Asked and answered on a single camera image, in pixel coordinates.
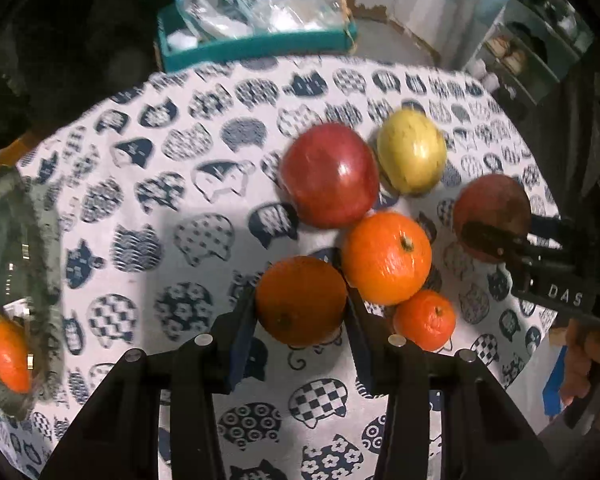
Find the person right hand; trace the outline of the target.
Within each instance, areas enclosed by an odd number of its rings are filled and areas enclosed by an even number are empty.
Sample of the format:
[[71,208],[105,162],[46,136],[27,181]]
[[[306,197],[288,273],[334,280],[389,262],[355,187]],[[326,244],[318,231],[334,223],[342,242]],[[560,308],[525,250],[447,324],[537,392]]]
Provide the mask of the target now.
[[[600,364],[600,330],[593,330],[572,318],[566,331],[567,351],[565,377],[559,390],[560,400],[569,406],[576,399],[584,399],[592,384],[588,379],[592,365]],[[600,410],[593,427],[600,430]]]

